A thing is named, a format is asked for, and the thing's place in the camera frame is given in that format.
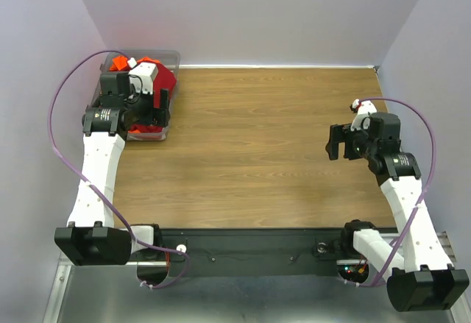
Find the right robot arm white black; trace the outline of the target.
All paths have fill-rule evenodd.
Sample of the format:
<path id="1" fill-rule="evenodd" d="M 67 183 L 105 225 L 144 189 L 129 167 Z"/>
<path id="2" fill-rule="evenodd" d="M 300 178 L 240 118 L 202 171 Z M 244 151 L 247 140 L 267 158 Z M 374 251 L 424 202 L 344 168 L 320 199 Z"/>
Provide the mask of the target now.
<path id="1" fill-rule="evenodd" d="M 402 152 L 400 120 L 391 113 L 359 113 L 351 124 L 330 126 L 326 151 L 339 157 L 365 159 L 392 210 L 397 240 L 385 240 L 368 221 L 345 224 L 341 245 L 362 255 L 377 274 L 371 281 L 386 284 L 388 298 L 399 312 L 449 310 L 470 284 L 468 274 L 456 269 L 438 239 L 427 206 L 421 172 L 415 157 Z"/>

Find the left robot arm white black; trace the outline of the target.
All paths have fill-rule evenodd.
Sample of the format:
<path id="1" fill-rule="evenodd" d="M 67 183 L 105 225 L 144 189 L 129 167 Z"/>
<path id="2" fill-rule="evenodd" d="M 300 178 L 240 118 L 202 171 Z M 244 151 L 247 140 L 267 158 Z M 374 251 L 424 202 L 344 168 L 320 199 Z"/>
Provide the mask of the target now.
<path id="1" fill-rule="evenodd" d="M 160 69 L 148 62 L 99 77 L 100 92 L 82 117 L 84 157 L 75 171 L 77 197 L 66 226 L 54 233 L 54 242 L 76 266 L 124 265 L 155 244 L 153 225 L 115 226 L 113 196 L 128 135 L 139 125 L 164 129 L 169 124 L 171 88 L 162 88 L 159 79 Z"/>

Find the dark red t shirt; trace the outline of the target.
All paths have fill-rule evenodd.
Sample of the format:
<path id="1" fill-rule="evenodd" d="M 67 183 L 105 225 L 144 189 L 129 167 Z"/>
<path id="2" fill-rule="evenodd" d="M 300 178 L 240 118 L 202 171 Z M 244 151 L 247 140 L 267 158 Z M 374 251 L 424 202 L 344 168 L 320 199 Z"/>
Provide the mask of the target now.
<path id="1" fill-rule="evenodd" d="M 169 89 L 170 91 L 170 105 L 171 100 L 174 95 L 174 89 L 177 86 L 177 79 L 175 75 L 162 63 L 157 64 L 158 73 L 157 77 L 154 80 L 154 94 L 155 95 L 155 106 L 157 107 L 157 99 L 160 95 L 161 89 Z M 144 127 L 133 124 L 130 127 L 129 133 L 136 138 L 154 138 L 154 139 L 164 139 L 167 127 Z"/>

